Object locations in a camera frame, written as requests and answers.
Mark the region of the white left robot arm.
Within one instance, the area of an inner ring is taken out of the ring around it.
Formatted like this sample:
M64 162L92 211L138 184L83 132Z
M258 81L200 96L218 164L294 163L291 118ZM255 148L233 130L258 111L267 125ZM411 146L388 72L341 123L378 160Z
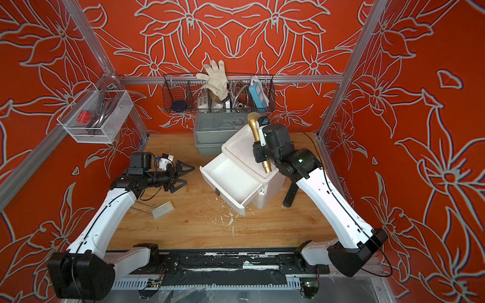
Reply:
M146 189L175 193L187 184L182 177L195 167L149 152L136 152L129 167L110 185L93 219L66 251L48 260L48 273L60 299L102 300L112 286L136 270L163 273L157 244L138 244L126 252L107 255L107 246L128 210Z

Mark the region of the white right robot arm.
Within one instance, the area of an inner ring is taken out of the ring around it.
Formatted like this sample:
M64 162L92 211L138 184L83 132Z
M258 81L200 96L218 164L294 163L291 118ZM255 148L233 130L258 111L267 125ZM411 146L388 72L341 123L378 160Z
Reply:
M328 256L331 264L344 276L352 277L363 270L371 257L381 251L389 237L383 229L374 229L348 204L333 185L322 162L306 148L296 149L287 127L282 124L249 121L255 138L253 155L265 169L274 164L292 182L290 194L305 192L333 228L337 242L318 244L309 241L300 254L311 266Z

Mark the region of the gold microphone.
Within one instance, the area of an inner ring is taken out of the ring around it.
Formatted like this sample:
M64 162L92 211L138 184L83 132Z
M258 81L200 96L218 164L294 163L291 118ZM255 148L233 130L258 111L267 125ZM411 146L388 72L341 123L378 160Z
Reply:
M256 112L249 113L248 125L252 131L255 142L260 141L260 134L258 130L258 119L259 119L259 115ZM270 173L272 171L271 164L268 160L263 161L261 164L263 166L265 173Z

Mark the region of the white drawer cabinet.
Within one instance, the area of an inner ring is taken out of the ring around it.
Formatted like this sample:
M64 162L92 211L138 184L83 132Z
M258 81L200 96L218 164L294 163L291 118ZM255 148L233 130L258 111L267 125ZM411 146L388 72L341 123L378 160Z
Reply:
M283 188L286 177L272 167L266 173L255 162L251 128L246 125L222 145L222 153L200 167L203 179L238 215L246 206L265 208Z

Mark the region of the black microphone silver head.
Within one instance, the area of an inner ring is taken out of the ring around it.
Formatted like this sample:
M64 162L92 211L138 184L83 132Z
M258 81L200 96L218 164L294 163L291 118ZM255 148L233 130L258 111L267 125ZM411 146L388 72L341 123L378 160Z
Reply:
M290 208L293 205L294 199L296 197L296 194L298 193L299 187L296 183L291 183L288 192L284 198L283 201L283 206L286 208Z

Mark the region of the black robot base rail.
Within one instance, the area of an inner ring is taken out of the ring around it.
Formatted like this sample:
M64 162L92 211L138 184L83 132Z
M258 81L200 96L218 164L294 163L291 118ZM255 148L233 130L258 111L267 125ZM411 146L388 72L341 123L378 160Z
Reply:
M309 278L330 273L327 265L305 265L294 247L227 249L163 249L151 269L128 276L162 277L163 286L283 286L288 278Z

